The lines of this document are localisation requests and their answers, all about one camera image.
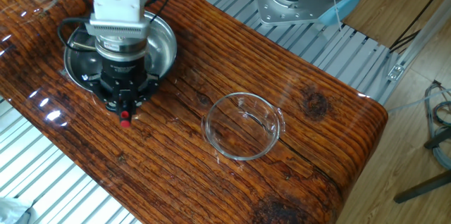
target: clear glass bowl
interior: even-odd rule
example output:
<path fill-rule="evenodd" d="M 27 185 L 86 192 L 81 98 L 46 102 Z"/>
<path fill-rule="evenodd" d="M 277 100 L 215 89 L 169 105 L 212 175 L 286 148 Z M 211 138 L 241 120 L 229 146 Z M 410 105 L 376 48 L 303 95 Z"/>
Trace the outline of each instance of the clear glass bowl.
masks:
<path fill-rule="evenodd" d="M 285 132 L 282 111 L 250 93 L 229 94 L 202 118 L 202 131 L 228 158 L 248 161 L 268 153 Z"/>

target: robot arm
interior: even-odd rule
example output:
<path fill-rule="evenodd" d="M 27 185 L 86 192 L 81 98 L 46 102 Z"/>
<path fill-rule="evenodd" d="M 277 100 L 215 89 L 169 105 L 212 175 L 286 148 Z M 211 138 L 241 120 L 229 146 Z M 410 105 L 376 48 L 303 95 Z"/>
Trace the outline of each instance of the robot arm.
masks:
<path fill-rule="evenodd" d="M 144 18 L 148 0 L 94 0 L 87 31 L 94 36 L 121 36 L 144 39 L 149 35 L 149 21 Z"/>

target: metal rod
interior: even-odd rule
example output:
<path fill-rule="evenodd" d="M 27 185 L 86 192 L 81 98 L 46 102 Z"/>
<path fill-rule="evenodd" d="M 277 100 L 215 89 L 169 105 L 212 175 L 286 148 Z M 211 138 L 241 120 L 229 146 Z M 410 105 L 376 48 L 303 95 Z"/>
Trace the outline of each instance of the metal rod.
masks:
<path fill-rule="evenodd" d="M 396 203 L 401 204 L 449 183 L 451 183 L 451 170 L 399 193 L 393 200 L 395 200 Z"/>
<path fill-rule="evenodd" d="M 449 138 L 451 138 L 451 127 L 446 128 L 446 130 L 437 134 L 434 138 L 428 140 L 424 144 L 424 147 L 426 147 L 427 149 L 432 149 L 433 147 L 438 146 L 441 142 Z"/>

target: wooden table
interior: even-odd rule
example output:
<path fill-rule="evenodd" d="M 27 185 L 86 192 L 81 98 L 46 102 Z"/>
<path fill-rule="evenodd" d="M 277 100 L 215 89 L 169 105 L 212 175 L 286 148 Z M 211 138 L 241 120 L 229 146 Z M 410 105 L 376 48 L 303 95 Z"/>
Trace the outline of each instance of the wooden table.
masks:
<path fill-rule="evenodd" d="M 56 28 L 85 13 L 83 0 L 0 9 L 0 94 L 143 223 L 334 223 L 387 121 L 375 101 L 204 0 L 171 0 L 163 19 L 178 57 L 124 130 L 60 74 Z M 202 139 L 201 117 L 232 92 L 285 114 L 286 133 L 262 158 L 232 161 Z"/>

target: stainless steel bowl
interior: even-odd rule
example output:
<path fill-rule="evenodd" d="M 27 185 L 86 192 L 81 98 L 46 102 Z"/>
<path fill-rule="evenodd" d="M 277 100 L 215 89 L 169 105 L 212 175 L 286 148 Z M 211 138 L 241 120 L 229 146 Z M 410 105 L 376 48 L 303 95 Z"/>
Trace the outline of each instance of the stainless steel bowl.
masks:
<path fill-rule="evenodd" d="M 146 18 L 153 18 L 154 14 L 145 12 Z M 171 27 L 160 17 L 156 17 L 151 24 L 149 42 L 149 54 L 144 58 L 145 68 L 148 73 L 164 78 L 171 69 L 177 54 L 177 41 Z M 69 38 L 69 45 L 73 42 L 94 47 L 96 37 L 87 34 L 83 27 L 79 27 Z M 87 88 L 83 75 L 95 75 L 101 71 L 101 56 L 95 51 L 76 52 L 66 49 L 64 52 L 64 66 L 70 78 L 80 87 Z"/>

